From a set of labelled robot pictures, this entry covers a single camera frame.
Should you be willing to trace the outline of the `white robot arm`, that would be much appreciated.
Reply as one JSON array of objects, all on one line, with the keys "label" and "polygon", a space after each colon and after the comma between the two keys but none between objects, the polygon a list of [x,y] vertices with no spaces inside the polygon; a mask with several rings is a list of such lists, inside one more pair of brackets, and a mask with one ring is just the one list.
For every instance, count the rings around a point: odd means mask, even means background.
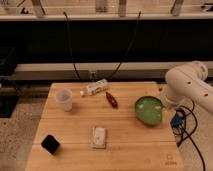
[{"label": "white robot arm", "polygon": [[171,68],[165,75],[166,85],[160,99],[169,109],[177,109],[186,98],[213,115],[213,87],[205,82],[208,68],[203,62],[192,61]]}]

